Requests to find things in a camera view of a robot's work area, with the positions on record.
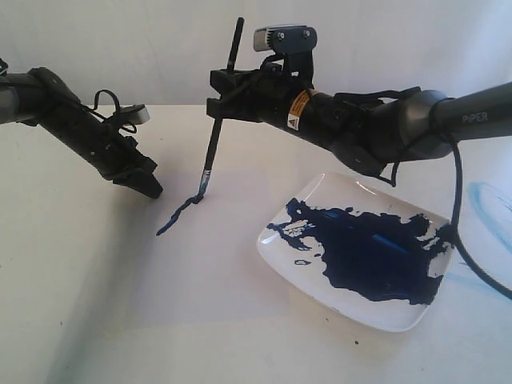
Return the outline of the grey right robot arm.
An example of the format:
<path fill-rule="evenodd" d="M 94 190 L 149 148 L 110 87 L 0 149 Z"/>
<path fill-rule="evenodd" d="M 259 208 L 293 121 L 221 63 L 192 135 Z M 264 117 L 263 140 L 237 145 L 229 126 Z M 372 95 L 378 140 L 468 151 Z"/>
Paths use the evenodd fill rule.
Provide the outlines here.
<path fill-rule="evenodd" d="M 509 83 L 460 98 L 419 87 L 328 95 L 275 63 L 256 70 L 213 70 L 212 118 L 266 123 L 332 153 L 365 176 L 396 161 L 443 158 L 455 142 L 511 134 Z"/>

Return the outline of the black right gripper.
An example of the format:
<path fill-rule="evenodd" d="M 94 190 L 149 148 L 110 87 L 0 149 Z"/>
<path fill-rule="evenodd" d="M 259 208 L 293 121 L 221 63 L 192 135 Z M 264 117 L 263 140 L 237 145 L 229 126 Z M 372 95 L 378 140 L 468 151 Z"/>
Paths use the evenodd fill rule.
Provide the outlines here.
<path fill-rule="evenodd" d="M 248 83 L 247 95 L 221 99 Z M 306 88 L 279 68 L 212 70 L 210 86 L 220 96 L 206 100 L 211 118 L 266 123 L 303 140 L 335 140 L 340 135 L 334 98 Z"/>

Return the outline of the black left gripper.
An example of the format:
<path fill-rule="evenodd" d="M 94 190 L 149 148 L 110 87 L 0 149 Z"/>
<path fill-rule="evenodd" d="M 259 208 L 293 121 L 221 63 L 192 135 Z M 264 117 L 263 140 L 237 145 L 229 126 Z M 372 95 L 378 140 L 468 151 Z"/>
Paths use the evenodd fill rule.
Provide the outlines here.
<path fill-rule="evenodd" d="M 162 186 L 154 176 L 156 163 L 137 149 L 137 126 L 123 125 L 122 106 L 110 90 L 100 90 L 89 108 L 54 72 L 38 68 L 38 80 L 50 97 L 38 124 L 91 164 L 104 179 L 159 198 Z"/>

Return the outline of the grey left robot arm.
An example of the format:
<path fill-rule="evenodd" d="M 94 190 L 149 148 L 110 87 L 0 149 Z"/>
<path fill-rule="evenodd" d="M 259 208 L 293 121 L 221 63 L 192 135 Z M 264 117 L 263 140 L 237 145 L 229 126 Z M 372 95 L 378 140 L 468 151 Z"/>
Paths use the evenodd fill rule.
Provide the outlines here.
<path fill-rule="evenodd" d="M 14 74 L 1 62 L 2 124 L 41 126 L 105 180 L 156 199 L 162 193 L 157 163 L 137 149 L 133 137 L 149 119 L 145 105 L 122 106 L 111 90 L 97 91 L 89 107 L 51 70 Z"/>

